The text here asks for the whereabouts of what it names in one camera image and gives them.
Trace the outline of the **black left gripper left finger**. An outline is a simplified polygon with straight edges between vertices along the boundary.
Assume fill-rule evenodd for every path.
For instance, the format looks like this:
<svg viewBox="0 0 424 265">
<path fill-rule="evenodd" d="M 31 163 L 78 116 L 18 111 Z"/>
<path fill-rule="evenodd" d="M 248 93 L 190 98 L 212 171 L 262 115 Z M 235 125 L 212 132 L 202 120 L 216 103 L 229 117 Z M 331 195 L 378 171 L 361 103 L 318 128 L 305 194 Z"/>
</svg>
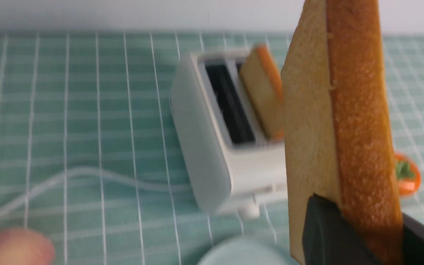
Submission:
<svg viewBox="0 0 424 265">
<path fill-rule="evenodd" d="M 381 264 L 336 203 L 317 194 L 308 198 L 302 246 L 307 265 Z"/>
</svg>

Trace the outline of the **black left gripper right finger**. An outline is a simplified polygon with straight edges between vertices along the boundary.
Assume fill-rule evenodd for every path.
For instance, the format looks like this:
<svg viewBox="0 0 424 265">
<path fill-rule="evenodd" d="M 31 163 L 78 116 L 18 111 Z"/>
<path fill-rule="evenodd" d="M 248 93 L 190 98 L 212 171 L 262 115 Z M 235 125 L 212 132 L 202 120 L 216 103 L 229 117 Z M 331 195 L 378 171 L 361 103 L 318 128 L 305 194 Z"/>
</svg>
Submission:
<svg viewBox="0 0 424 265">
<path fill-rule="evenodd" d="M 403 214 L 403 255 L 406 265 L 424 265 L 424 225 Z"/>
</svg>

